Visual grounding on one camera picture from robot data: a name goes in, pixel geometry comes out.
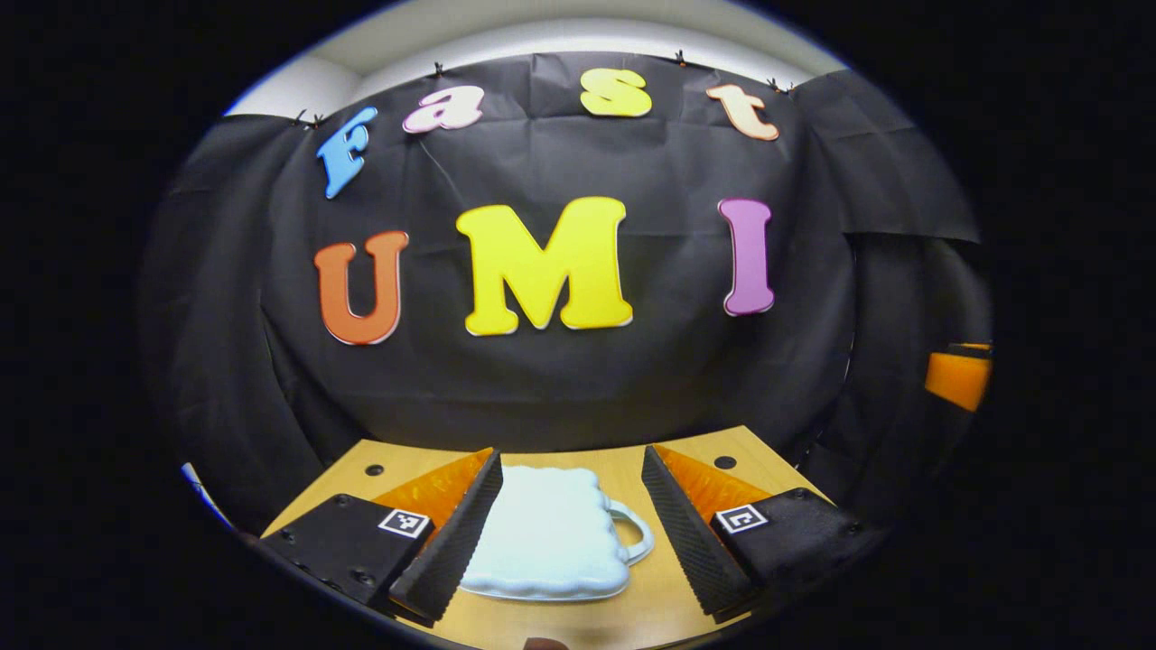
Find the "black fabric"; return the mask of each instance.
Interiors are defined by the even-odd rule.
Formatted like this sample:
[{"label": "black fabric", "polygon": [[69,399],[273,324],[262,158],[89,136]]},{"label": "black fabric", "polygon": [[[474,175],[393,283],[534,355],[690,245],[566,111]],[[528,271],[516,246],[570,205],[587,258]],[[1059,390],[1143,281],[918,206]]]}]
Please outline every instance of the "black fabric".
[{"label": "black fabric", "polygon": [[[640,74],[651,112],[590,116],[578,79],[593,67]],[[401,130],[418,99],[467,83],[486,90],[480,121]],[[736,131],[705,95],[721,83],[762,98],[779,139]],[[317,150],[370,105],[379,113],[365,164],[327,200]],[[470,251],[457,217],[509,205],[544,245],[562,208],[586,195],[627,206],[618,260],[633,322],[572,331],[556,310],[536,331],[507,296],[518,332],[470,335]],[[772,212],[776,303],[765,313],[722,309],[732,246],[717,205],[732,197]],[[385,230],[409,234],[400,323],[379,345],[346,346],[321,323],[313,256],[339,242],[362,251],[349,302],[365,313],[363,246]],[[222,119],[157,215],[143,353],[178,449],[250,531],[363,437],[529,452],[734,424],[801,463],[824,492],[836,487],[840,505],[887,519],[959,435],[920,406],[938,399],[921,383],[931,352],[991,337],[984,282],[961,252],[976,242],[944,163],[854,73],[787,95],[650,57],[514,57],[386,90],[318,130]],[[564,288],[558,308],[566,300]]]}]

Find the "foam letter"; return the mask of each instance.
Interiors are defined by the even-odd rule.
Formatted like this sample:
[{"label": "foam letter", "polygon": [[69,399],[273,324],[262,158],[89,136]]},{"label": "foam letter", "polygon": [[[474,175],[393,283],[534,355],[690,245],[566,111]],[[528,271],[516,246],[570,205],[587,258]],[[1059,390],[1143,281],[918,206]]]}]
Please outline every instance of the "foam letter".
[{"label": "foam letter", "polygon": [[719,214],[731,224],[734,273],[722,308],[731,316],[758,313],[775,304],[766,286],[766,222],[771,209],[750,199],[724,199]]},{"label": "foam letter", "polygon": [[417,105],[423,106],[409,113],[401,128],[406,133],[425,133],[437,127],[462,128],[482,117],[477,106],[486,91],[476,86],[455,86],[427,95]]},{"label": "foam letter", "polygon": [[317,252],[321,293],[321,320],[334,339],[351,346],[371,346],[387,339],[401,317],[401,249],[409,235],[391,230],[365,241],[365,252],[373,258],[373,289],[377,304],[369,316],[357,316],[349,308],[349,260],[357,252],[353,244],[333,244]]},{"label": "foam letter", "polygon": [[743,135],[755,140],[775,140],[779,136],[779,130],[773,124],[764,123],[755,115],[755,109],[766,108],[763,101],[747,95],[742,88],[733,83],[716,86],[706,89],[706,96],[722,102],[726,117]]},{"label": "foam letter", "polygon": [[583,73],[581,87],[588,90],[579,99],[591,115],[642,117],[652,102],[645,90],[646,80],[628,69],[594,68]]},{"label": "foam letter", "polygon": [[503,282],[534,327],[544,328],[568,278],[570,302],[561,313],[568,327],[630,323],[633,309],[622,300],[618,282],[618,222],[625,215],[625,206],[615,199],[576,199],[562,210],[542,250],[510,206],[464,213],[458,230],[469,237],[474,266],[474,312],[466,317],[466,330],[486,337],[518,328],[518,315],[505,305]]},{"label": "foam letter", "polygon": [[317,157],[325,162],[325,173],[329,178],[325,186],[326,199],[336,197],[365,164],[363,158],[354,157],[354,152],[364,152],[365,145],[369,145],[369,131],[363,125],[375,117],[377,109],[365,106],[317,150]]}]

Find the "white ceiling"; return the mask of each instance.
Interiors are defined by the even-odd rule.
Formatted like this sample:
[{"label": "white ceiling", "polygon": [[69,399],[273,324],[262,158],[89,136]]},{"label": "white ceiling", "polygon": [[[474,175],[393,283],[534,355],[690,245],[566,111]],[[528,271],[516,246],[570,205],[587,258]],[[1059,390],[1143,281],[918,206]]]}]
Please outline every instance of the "white ceiling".
[{"label": "white ceiling", "polygon": [[[346,29],[307,54],[369,75],[415,52],[479,32],[521,23],[595,17],[698,31],[766,53],[809,75],[846,67],[769,16],[725,0],[409,0]],[[694,60],[694,52],[686,56]]]}]

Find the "mug handle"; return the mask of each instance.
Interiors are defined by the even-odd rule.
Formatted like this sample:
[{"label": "mug handle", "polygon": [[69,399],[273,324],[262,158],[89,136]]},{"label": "mug handle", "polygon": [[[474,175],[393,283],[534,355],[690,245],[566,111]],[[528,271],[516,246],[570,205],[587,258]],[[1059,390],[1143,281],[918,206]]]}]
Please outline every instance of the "mug handle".
[{"label": "mug handle", "polygon": [[647,526],[646,522],[642,520],[638,515],[635,515],[632,510],[613,498],[610,500],[610,505],[606,510],[610,514],[612,518],[628,519],[631,524],[638,526],[638,530],[643,533],[642,541],[627,548],[628,567],[645,557],[646,554],[654,548],[654,534],[651,533],[650,526]]}]

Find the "orange object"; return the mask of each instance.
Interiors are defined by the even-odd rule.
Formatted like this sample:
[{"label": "orange object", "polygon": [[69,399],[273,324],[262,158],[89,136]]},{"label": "orange object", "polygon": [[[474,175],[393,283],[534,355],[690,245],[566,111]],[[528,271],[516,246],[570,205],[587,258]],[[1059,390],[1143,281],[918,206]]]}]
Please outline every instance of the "orange object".
[{"label": "orange object", "polygon": [[476,453],[459,458],[432,472],[427,472],[416,479],[401,483],[375,498],[373,503],[429,517],[437,526],[433,529],[433,534],[425,541],[429,545],[445,526],[445,523],[450,520],[453,511],[461,503],[461,497],[466,495],[469,486],[474,485],[477,472],[491,453],[494,453],[494,448],[488,446]]},{"label": "orange object", "polygon": [[979,408],[991,374],[990,359],[935,352],[927,362],[924,387],[961,408],[975,412]]},{"label": "orange object", "polygon": [[695,460],[660,444],[653,446],[706,525],[710,525],[711,517],[719,510],[729,510],[772,496],[702,460]]}]

